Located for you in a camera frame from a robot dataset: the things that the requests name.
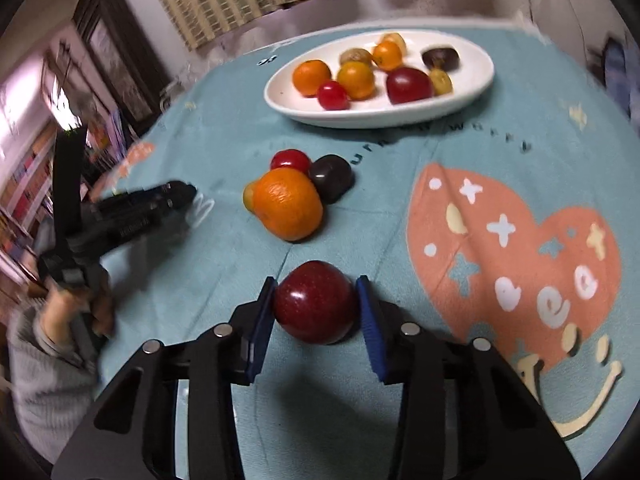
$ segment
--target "plate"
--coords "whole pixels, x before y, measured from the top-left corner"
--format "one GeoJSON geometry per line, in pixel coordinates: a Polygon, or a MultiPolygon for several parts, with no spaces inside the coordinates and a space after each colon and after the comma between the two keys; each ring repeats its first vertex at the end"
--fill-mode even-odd
{"type": "Polygon", "coordinates": [[[326,128],[388,128],[421,123],[464,108],[488,88],[494,79],[491,57],[469,40],[437,30],[377,30],[332,41],[309,50],[278,70],[264,88],[264,99],[274,110],[300,123],[326,128]],[[349,110],[324,110],[315,98],[305,98],[294,88],[291,77],[303,61],[321,59],[337,75],[338,58],[348,48],[373,50],[383,34],[398,32],[404,38],[407,55],[404,63],[426,72],[420,53],[434,46],[450,45],[460,54],[460,66],[449,73],[453,94],[393,105],[386,95],[386,73],[374,70],[376,95],[366,101],[352,101],[349,110]]]}

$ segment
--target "door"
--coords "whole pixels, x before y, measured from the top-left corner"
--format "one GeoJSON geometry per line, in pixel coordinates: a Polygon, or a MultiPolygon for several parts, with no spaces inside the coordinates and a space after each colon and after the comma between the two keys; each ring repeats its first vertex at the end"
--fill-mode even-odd
{"type": "Polygon", "coordinates": [[[74,22],[124,117],[141,136],[160,116],[169,78],[125,0],[80,0],[74,22]]]}

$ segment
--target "table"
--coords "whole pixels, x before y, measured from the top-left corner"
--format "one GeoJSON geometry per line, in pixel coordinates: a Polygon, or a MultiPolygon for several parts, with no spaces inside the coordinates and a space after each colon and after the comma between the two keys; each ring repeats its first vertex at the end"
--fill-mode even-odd
{"type": "MultiPolygon", "coordinates": [[[[640,142],[590,75],[535,31],[504,23],[437,23],[496,66],[492,88],[454,116],[327,130],[264,103],[271,75],[315,46],[370,27],[434,27],[405,21],[327,30],[220,66],[134,148],[117,189],[180,179],[199,195],[188,229],[167,228],[104,259],[122,308],[102,375],[108,381],[147,339],[174,344],[227,320],[266,276],[325,260],[351,278],[367,274],[423,326],[491,339],[527,381],[542,359],[540,400],[561,431],[590,420],[595,403],[593,420],[567,439],[585,476],[640,396],[640,142]],[[242,206],[243,187],[284,148],[312,159],[336,153],[356,173],[322,231],[298,244],[273,237],[242,206]]],[[[234,389],[247,478],[384,478],[400,391],[376,381],[360,334],[308,346],[276,326],[256,384],[234,389]]],[[[187,396],[182,384],[182,478],[187,396]]]]}

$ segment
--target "red cherry tomato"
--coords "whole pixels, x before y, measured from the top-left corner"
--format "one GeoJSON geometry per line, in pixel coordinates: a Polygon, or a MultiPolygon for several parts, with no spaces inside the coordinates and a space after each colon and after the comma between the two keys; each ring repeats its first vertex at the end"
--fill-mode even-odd
{"type": "Polygon", "coordinates": [[[318,102],[325,110],[346,110],[349,108],[349,96],[337,81],[322,83],[318,89],[318,102]]]}
{"type": "Polygon", "coordinates": [[[273,155],[271,159],[272,170],[276,168],[293,168],[307,174],[309,167],[311,167],[311,159],[300,150],[282,150],[273,155]]]}

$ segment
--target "pink heart print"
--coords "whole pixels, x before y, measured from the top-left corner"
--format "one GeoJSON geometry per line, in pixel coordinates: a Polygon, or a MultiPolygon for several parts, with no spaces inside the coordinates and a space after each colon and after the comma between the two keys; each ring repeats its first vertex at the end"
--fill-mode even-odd
{"type": "Polygon", "coordinates": [[[506,359],[524,350],[546,372],[566,353],[562,330],[586,340],[611,310],[621,279],[614,234],[594,209],[572,206],[537,224],[498,180],[425,167],[409,206],[406,241],[416,275],[453,335],[485,323],[506,359]]]}
{"type": "Polygon", "coordinates": [[[155,146],[151,142],[141,140],[135,143],[127,152],[125,158],[118,166],[117,175],[119,178],[129,176],[129,170],[139,164],[143,160],[148,159],[155,150],[155,146]]]}

